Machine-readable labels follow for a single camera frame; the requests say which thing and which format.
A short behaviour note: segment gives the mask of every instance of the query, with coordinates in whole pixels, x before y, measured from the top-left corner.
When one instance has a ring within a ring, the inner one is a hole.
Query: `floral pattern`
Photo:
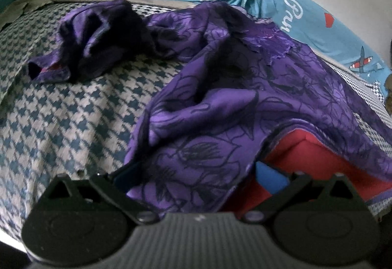
[[[268,21],[224,2],[144,19],[160,58],[187,62],[147,105],[125,164],[142,181],[128,196],[161,212],[216,211],[262,149],[295,128],[352,164],[392,181],[392,159],[360,128],[389,144],[391,129],[311,49]]]

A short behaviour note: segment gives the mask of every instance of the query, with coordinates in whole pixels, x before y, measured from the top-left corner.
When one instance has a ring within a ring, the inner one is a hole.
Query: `bed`
[[[1,158],[0,187],[5,190],[0,193],[0,228],[17,242],[32,205],[56,174],[81,179],[122,165],[129,133],[144,106],[182,68],[176,61],[141,56],[89,82],[31,85],[25,75],[26,60],[52,50],[58,20],[87,4],[54,3],[21,16],[0,32],[5,47],[0,52],[0,142],[7,149]],[[159,1],[134,3],[142,16],[176,8],[181,7]],[[367,84],[332,61],[331,67],[392,125],[379,86]],[[375,142],[392,154],[391,145],[377,136]],[[370,210],[382,215],[390,205],[391,199],[380,200]]]

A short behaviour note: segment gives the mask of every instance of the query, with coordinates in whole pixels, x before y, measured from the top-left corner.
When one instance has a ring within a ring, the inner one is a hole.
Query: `screw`
[[[79,169],[76,171],[76,175],[78,175],[79,178],[85,177],[86,173],[83,169]]]
[[[138,219],[139,222],[145,224],[154,223],[158,220],[157,214],[151,211],[138,212],[136,218]]]
[[[206,220],[206,219],[207,219],[207,217],[202,215],[202,214],[200,214],[199,216],[195,217],[195,220],[198,221],[198,222],[201,222],[201,221]]]
[[[261,211],[249,211],[244,215],[244,219],[250,223],[259,223],[264,219],[264,214]]]

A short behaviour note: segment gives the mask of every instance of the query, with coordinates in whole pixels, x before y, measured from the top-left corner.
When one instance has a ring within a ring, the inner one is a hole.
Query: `blue object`
[[[287,177],[262,162],[256,162],[256,181],[272,195],[290,184]]]

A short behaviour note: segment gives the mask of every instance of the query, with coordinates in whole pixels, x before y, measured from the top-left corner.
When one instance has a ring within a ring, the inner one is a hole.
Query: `purple floral fabric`
[[[391,129],[307,45],[268,20],[220,1],[141,20],[116,0],[72,12],[60,29],[59,49],[30,62],[37,81],[93,77],[148,51],[187,63],[147,105],[124,160],[141,171],[128,196],[161,212],[219,210],[255,159],[296,128],[392,181],[392,159],[356,116],[390,144]]]

